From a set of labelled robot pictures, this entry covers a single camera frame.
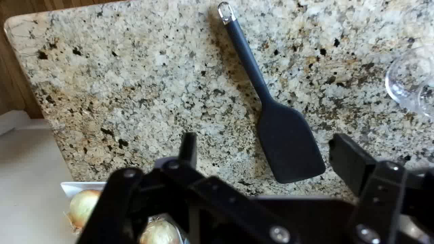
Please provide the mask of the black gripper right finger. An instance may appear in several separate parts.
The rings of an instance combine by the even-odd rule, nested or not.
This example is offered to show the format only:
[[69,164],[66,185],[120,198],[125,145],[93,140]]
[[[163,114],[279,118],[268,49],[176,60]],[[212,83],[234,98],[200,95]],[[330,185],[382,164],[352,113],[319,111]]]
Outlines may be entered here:
[[375,160],[347,134],[328,143],[329,163],[357,202],[345,224],[344,237],[352,244],[416,244],[399,228],[399,217],[428,239],[434,233],[434,171],[410,171],[390,160]]

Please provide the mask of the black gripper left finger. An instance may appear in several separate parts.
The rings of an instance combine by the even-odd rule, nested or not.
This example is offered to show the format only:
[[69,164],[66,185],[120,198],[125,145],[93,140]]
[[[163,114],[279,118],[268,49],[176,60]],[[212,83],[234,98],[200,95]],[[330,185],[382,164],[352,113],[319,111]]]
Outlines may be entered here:
[[178,155],[144,174],[112,172],[77,244],[138,244],[153,216],[166,214],[188,244],[299,244],[290,222],[216,176],[195,170],[196,137],[182,136]]

